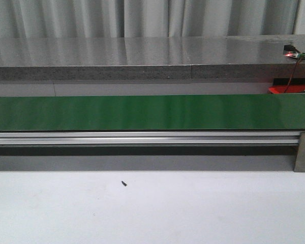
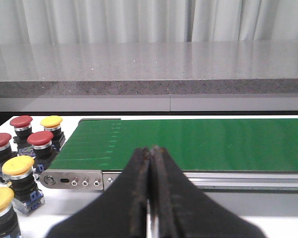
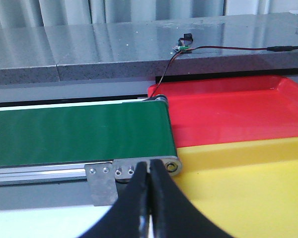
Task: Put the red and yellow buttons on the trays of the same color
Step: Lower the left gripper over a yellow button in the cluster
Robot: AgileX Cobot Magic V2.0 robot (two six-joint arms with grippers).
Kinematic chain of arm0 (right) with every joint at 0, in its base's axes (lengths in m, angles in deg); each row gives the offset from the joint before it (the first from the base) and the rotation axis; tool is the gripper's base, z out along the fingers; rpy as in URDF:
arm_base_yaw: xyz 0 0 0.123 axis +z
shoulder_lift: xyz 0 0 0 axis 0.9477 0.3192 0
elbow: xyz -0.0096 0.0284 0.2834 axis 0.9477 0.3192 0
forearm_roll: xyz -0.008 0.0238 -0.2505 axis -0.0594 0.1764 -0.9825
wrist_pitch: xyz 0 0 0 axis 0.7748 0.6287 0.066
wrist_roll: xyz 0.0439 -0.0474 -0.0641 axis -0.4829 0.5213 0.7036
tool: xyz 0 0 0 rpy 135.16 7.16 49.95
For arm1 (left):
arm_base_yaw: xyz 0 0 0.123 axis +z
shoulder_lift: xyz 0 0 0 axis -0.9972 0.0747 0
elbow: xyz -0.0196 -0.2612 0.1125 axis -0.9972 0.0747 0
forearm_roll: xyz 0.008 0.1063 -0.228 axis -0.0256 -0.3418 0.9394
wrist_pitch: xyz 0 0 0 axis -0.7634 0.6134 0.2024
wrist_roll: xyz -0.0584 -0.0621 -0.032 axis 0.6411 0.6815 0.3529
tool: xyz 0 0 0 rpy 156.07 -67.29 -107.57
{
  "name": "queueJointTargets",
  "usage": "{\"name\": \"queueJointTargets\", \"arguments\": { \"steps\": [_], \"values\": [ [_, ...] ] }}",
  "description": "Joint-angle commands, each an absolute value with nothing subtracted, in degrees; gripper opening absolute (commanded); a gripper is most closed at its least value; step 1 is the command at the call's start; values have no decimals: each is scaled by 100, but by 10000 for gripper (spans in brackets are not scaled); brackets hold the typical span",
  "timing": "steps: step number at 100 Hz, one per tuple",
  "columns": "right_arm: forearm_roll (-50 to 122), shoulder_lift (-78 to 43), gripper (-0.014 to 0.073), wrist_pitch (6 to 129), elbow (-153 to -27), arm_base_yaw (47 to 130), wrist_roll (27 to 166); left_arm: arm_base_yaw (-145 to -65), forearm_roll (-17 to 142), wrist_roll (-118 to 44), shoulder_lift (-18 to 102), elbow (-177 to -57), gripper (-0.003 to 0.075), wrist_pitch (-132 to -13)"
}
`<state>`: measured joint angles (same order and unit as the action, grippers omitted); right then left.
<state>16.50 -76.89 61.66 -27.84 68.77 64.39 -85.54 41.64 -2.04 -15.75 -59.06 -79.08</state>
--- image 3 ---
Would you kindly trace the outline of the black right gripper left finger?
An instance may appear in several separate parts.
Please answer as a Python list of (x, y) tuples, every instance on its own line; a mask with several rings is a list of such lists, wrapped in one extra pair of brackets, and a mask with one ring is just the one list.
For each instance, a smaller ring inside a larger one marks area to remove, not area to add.
[(108, 212), (82, 238), (147, 238), (149, 235), (147, 163), (139, 162), (127, 187)]

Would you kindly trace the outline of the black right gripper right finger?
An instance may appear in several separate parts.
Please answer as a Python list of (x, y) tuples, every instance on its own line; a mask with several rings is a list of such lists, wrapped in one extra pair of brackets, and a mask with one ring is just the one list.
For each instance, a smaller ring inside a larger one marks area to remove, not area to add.
[(151, 212), (156, 238), (230, 238), (186, 198), (161, 160), (150, 162)]

